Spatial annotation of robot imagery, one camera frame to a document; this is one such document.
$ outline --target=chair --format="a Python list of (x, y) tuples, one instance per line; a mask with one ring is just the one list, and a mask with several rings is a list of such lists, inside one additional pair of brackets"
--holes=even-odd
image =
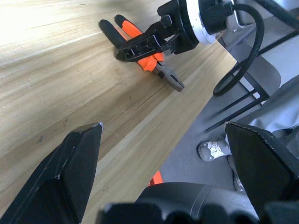
[[(245, 60), (248, 57), (250, 51), (251, 51), (251, 47), (243, 42), (238, 45), (235, 45), (231, 49), (230, 53), (238, 61), (238, 63), (240, 63), (241, 61)], [(252, 65), (246, 72), (244, 78), (251, 84), (253, 90), (248, 92), (244, 96), (240, 97), (235, 102), (229, 104), (228, 106), (223, 108), (220, 112), (226, 111), (227, 109), (242, 102), (244, 99), (253, 96), (253, 94), (255, 93), (259, 94), (259, 98), (254, 97), (254, 101), (252, 101), (245, 107), (241, 108), (240, 110), (227, 116), (226, 118), (222, 119), (221, 121), (217, 122), (216, 124), (212, 125), (208, 129), (206, 129), (207, 132), (223, 125), (226, 121), (232, 120), (233, 118), (239, 116), (245, 111), (269, 99), (269, 97), (272, 96), (273, 93), (279, 89), (281, 84), (280, 73), (273, 65), (271, 65), (262, 56), (257, 57), (253, 61)]]

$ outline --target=black cable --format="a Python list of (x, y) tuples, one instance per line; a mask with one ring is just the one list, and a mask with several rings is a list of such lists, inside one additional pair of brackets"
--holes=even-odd
[(256, 3), (260, 4), (267, 11), (272, 13), (279, 20), (292, 27), (295, 30), (299, 30), (299, 20), (295, 16), (289, 14), (284, 8), (273, 0), (254, 0)]
[[(260, 56), (260, 55), (262, 55), (263, 53), (268, 52), (269, 50), (272, 50), (273, 48), (277, 47), (278, 45), (280, 45), (280, 44), (282, 44), (282, 43), (284, 43), (284, 42), (286, 42), (286, 41), (288, 41), (288, 40), (290, 40), (290, 39), (292, 39), (292, 38), (294, 38), (294, 37), (296, 37), (296, 36), (298, 36), (298, 35), (299, 35), (299, 31), (293, 31), (293, 32), (289, 33), (288, 35), (286, 35), (286, 36), (284, 36), (284, 37), (278, 39), (277, 41), (275, 41), (275, 42), (269, 44), (267, 47), (264, 47), (263, 49), (261, 49), (261, 50), (258, 52), (257, 57)], [(245, 60), (242, 61), (242, 62), (240, 62), (239, 64), (237, 64), (237, 65), (236, 65), (235, 67), (233, 67), (232, 70), (231, 70), (228, 74), (226, 74), (225, 76), (230, 76), (230, 73), (233, 73), (233, 74), (234, 74), (236, 71), (238, 71), (238, 70), (241, 68), (241, 66), (244, 64), (244, 62), (245, 62)]]
[(257, 56), (263, 42), (264, 23), (260, 13), (253, 7), (245, 4), (234, 4), (233, 10), (244, 11), (246, 13), (249, 13), (253, 17), (256, 22), (256, 37), (251, 52), (248, 58), (242, 63), (242, 67), (240, 68), (239, 72), (234, 76), (233, 74), (235, 71), (233, 71), (234, 69), (232, 69), (228, 74), (226, 74), (214, 88), (214, 97), (224, 95), (240, 81), (240, 79), (245, 75), (246, 71)]

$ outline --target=gray floor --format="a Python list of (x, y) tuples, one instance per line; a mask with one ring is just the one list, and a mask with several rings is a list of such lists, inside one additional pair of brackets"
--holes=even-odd
[[(214, 140), (224, 133), (224, 125), (209, 133), (206, 133), (205, 130), (217, 121), (252, 102), (253, 98), (248, 98), (229, 110), (217, 114), (222, 108), (246, 93), (247, 91), (241, 85), (237, 85), (224, 96), (211, 98), (180, 143), (161, 166), (160, 172), (164, 182), (193, 182), (234, 189), (232, 171), (226, 157), (218, 158), (212, 162), (203, 162), (197, 156), (196, 146), (201, 141)], [(258, 107), (260, 106), (253, 108), (234, 120), (238, 120)]]

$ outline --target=robotic arm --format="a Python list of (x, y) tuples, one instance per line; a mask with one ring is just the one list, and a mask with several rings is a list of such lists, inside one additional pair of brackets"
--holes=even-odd
[(299, 21), (287, 12), (296, 8), (299, 1), (292, 0), (171, 0), (157, 10), (161, 20), (121, 45), (116, 58), (137, 62), (155, 53), (181, 54), (199, 43), (213, 43), (216, 33), (226, 29), (236, 32), (254, 22), (256, 39), (248, 58), (214, 89), (215, 97), (222, 96), (240, 81), (258, 56), (264, 35), (263, 20), (272, 14), (298, 31)]

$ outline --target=gray fabric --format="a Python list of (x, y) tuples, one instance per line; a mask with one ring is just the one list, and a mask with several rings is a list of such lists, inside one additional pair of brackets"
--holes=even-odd
[[(293, 129), (293, 131), (278, 138), (290, 152), (299, 157), (299, 76), (296, 76), (282, 85), (264, 105), (241, 118), (237, 123), (251, 125), (275, 132), (282, 129)], [(227, 136), (219, 141), (226, 141), (221, 148), (225, 155), (231, 154)]]

